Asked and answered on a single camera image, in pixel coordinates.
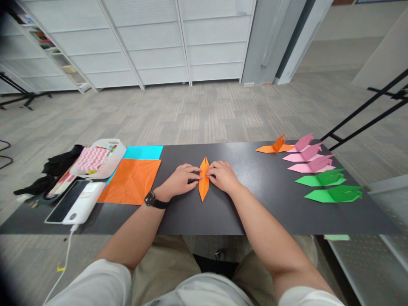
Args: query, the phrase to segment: phone screen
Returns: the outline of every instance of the phone screen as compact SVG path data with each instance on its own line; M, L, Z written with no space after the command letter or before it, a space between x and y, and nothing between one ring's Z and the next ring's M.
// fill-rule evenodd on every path
M90 182L87 180L76 181L45 220L45 223L62 223L85 186Z

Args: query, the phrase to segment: white power bank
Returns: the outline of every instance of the white power bank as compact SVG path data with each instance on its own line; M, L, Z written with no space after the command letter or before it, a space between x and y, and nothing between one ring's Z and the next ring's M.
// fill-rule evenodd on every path
M62 224L82 224L85 223L91 214L92 209L101 195L106 183L89 183L72 205Z

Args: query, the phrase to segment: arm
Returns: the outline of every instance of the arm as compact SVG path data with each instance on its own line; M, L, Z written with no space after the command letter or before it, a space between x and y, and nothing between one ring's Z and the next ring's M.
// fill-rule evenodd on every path
M193 171L201 169L190 164L178 166L167 181L153 191L156 199L169 202L173 196L194 189L198 181L188 184L188 180L200 179L201 176L192 173ZM103 258L122 264L133 274L152 245L164 212L164 209L143 204L107 242L95 261Z
M230 164L213 162L207 176L234 202L254 252L273 278L277 301L295 286L307 286L334 295L291 235L248 188L240 184Z

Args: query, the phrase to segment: wrist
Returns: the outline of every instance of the wrist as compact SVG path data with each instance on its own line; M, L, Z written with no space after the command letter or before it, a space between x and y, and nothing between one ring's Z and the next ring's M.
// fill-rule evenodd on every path
M153 190L154 197L156 200L159 200L161 202L168 203L170 202L172 196L169 195L161 186L157 187L155 190Z
M248 190L248 188L246 186L244 186L243 184L238 184L238 185L234 186L234 188L229 190L227 193L228 193L228 195L230 197L232 197L232 195L236 195L238 193L241 193L244 190Z

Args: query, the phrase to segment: hand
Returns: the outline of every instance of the hand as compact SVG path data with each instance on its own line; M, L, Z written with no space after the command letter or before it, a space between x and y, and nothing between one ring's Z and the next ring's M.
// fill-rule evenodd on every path
M198 181L188 184L188 180L202 178L202 176L192 173L193 171L202 170L190 164L178 166L173 174L153 191L156 199L162 202L169 202L172 197L193 190L197 186Z
M224 161L214 161L210 165L207 176L215 186L228 194L242 187L231 165Z

